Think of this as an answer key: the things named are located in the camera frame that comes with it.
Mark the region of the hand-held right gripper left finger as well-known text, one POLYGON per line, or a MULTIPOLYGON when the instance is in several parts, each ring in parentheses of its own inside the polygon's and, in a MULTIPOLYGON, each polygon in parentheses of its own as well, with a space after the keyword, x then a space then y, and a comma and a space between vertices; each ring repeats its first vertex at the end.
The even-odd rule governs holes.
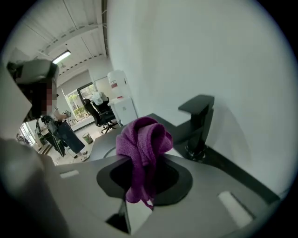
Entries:
POLYGON ((56 167, 62 181, 85 211, 124 234, 131 233, 125 190, 112 179, 111 171, 126 159, 100 159, 56 167))

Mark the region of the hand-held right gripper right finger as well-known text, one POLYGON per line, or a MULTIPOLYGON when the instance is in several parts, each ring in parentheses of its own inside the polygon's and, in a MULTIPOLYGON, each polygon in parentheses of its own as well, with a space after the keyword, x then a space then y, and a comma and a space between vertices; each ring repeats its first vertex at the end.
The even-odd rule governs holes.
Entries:
POLYGON ((279 198, 266 201, 218 168, 166 158, 191 173, 192 188, 177 204, 155 206, 150 215, 141 216, 134 238, 249 238, 279 205, 279 198))

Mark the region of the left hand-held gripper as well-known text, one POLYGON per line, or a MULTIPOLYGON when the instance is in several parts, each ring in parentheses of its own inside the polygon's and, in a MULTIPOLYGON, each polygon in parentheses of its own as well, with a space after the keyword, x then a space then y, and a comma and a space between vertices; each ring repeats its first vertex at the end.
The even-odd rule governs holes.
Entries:
POLYGON ((68 238, 67 222, 45 177, 47 155, 16 140, 31 108, 8 70, 0 68, 0 236, 68 238))

